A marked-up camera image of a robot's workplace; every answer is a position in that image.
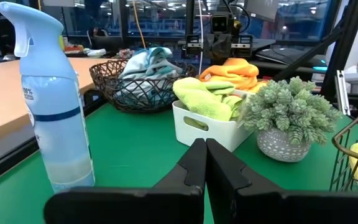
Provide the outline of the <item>light blue spray bottle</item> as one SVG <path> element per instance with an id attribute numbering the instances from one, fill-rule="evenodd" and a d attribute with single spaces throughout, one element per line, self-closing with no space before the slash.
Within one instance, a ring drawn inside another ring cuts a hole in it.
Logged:
<path id="1" fill-rule="evenodd" d="M 22 94 L 54 192 L 96 180 L 77 74 L 60 48 L 63 25 L 32 7 L 0 2 L 14 26 Z"/>

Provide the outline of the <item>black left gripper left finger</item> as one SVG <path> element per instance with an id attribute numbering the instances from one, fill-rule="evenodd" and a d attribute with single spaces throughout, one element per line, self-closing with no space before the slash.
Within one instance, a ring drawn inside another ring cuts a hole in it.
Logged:
<path id="1" fill-rule="evenodd" d="M 44 206 L 46 224 L 203 224 L 206 142 L 198 138 L 151 188 L 75 187 Z"/>

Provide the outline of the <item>silver aluminium rail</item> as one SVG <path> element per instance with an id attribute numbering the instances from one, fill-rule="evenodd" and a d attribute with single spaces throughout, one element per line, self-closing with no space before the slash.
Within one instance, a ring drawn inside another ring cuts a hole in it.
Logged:
<path id="1" fill-rule="evenodd" d="M 346 81 L 344 77 L 344 71 L 338 70 L 335 76 L 335 84 L 336 84 L 336 96 L 339 110 L 343 113 L 343 115 L 351 115 L 351 109 L 349 105 L 349 99 L 347 95 L 346 89 Z"/>

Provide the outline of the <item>dark woven wicker basket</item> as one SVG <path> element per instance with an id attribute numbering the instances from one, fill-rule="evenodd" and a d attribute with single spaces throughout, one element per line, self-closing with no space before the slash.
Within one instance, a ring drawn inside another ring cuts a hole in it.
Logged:
<path id="1" fill-rule="evenodd" d="M 183 71 L 177 77 L 121 78 L 126 63 L 125 59 L 108 60 L 89 68 L 96 89 L 110 104 L 126 113 L 156 113 L 169 109 L 177 100 L 173 83 L 196 76 L 192 64 L 174 62 Z"/>

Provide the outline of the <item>black diagonal frame brace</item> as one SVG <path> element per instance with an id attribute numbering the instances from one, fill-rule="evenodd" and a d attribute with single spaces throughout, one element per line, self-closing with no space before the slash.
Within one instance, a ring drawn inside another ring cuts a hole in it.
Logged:
<path id="1" fill-rule="evenodd" d="M 339 40 L 345 28 L 337 27 L 318 45 L 313 47 L 310 51 L 302 55 L 298 60 L 295 60 L 287 68 L 283 69 L 280 73 L 276 74 L 273 78 L 274 81 L 285 80 L 300 66 L 302 66 L 309 59 L 312 59 L 320 50 L 328 48 L 335 41 Z"/>

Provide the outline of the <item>black side table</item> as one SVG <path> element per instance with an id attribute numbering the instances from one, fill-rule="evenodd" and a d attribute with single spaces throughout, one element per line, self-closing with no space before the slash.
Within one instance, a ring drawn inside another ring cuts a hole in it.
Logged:
<path id="1" fill-rule="evenodd" d="M 326 56 L 313 53 L 310 50 L 298 50 L 288 47 L 259 48 L 253 50 L 254 60 L 258 64 L 281 72 L 289 68 L 289 73 L 315 73 L 324 75 L 328 69 Z M 351 85 L 351 95 L 358 97 L 358 67 L 351 67 L 344 71 L 347 83 Z"/>

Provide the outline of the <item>black computer mouse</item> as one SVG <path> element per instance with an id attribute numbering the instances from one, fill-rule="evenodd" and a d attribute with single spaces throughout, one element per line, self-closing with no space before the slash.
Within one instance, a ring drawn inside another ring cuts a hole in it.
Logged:
<path id="1" fill-rule="evenodd" d="M 326 72 L 328 69 L 328 63 L 325 55 L 316 55 L 309 61 L 313 70 Z"/>

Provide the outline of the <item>artificial succulent in grey pot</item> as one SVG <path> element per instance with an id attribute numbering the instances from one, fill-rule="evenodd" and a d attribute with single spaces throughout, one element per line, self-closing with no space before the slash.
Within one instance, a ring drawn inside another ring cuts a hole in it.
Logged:
<path id="1" fill-rule="evenodd" d="M 257 146 L 272 159 L 299 162 L 313 143 L 328 141 L 342 117 L 322 95 L 313 94 L 313 82 L 299 77 L 270 81 L 246 98 L 239 120 L 257 135 Z"/>

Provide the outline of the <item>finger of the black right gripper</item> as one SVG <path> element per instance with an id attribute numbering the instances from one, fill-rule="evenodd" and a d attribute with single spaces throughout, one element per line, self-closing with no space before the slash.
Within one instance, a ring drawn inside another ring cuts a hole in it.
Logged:
<path id="1" fill-rule="evenodd" d="M 219 57 L 221 59 L 229 58 L 231 56 L 231 42 L 224 41 L 221 42 L 219 46 Z"/>
<path id="2" fill-rule="evenodd" d="M 218 56 L 217 53 L 215 51 L 215 45 L 216 45 L 216 41 L 204 41 L 203 43 L 203 53 L 205 54 L 205 57 L 210 58 L 211 60 L 217 60 Z"/>

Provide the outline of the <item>black laptop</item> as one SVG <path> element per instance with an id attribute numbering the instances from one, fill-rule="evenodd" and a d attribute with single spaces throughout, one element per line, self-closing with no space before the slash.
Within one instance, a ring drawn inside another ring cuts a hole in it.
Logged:
<path id="1" fill-rule="evenodd" d="M 289 65 L 307 53 L 307 50 L 298 50 L 288 47 L 273 47 L 274 40 L 256 39 L 252 44 L 253 54 L 264 60 Z"/>

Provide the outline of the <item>lime green microfiber towel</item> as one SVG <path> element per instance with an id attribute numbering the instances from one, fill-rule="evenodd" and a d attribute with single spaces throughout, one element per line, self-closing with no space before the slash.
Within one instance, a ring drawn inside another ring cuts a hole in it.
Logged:
<path id="1" fill-rule="evenodd" d="M 173 92 L 192 113 L 218 121 L 229 121 L 231 107 L 222 102 L 222 95 L 210 92 L 203 82 L 196 78 L 183 78 L 173 83 Z"/>
<path id="2" fill-rule="evenodd" d="M 204 87 L 213 94 L 212 118 L 220 121 L 234 121 L 239 115 L 243 98 L 234 94 L 234 85 L 230 82 L 204 82 Z"/>

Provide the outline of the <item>white plastic bin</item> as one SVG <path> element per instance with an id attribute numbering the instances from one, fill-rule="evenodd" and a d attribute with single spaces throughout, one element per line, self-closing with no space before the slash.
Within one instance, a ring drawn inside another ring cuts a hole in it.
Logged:
<path id="1" fill-rule="evenodd" d="M 196 138 L 212 138 L 234 152 L 252 134 L 242 121 L 218 121 L 192 113 L 180 100 L 174 101 L 172 106 L 176 138 L 188 146 Z"/>

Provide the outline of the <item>orange microfiber towel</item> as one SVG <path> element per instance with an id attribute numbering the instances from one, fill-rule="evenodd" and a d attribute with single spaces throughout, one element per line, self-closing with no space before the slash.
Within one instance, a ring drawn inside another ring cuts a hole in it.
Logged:
<path id="1" fill-rule="evenodd" d="M 256 77 L 242 77 L 235 75 L 234 77 L 222 77 L 208 74 L 204 78 L 200 77 L 202 82 L 231 82 L 235 89 L 247 91 L 250 87 L 253 87 L 258 82 Z"/>
<path id="2" fill-rule="evenodd" d="M 268 81 L 261 81 L 261 82 L 257 82 L 255 86 L 250 87 L 247 92 L 250 93 L 257 93 L 262 87 L 266 86 L 269 82 Z"/>
<path id="3" fill-rule="evenodd" d="M 256 77 L 259 69 L 243 58 L 228 58 L 223 65 L 212 65 L 204 70 L 200 80 L 209 80 L 212 76 L 232 78 L 235 75 L 240 77 Z"/>

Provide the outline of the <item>black background table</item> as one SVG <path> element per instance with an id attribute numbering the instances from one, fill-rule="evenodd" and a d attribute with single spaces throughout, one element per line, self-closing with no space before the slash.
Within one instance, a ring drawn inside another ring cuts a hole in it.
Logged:
<path id="1" fill-rule="evenodd" d="M 125 48 L 122 41 L 108 35 L 101 28 L 95 27 L 86 31 L 89 46 L 69 42 L 67 37 L 60 36 L 60 48 L 68 57 L 91 58 L 131 58 L 135 51 Z"/>

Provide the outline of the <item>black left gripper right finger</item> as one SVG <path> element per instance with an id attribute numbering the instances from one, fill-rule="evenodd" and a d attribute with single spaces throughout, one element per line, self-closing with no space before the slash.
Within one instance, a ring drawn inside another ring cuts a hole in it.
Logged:
<path id="1" fill-rule="evenodd" d="M 358 192 L 285 190 L 206 140 L 214 224 L 358 224 Z"/>

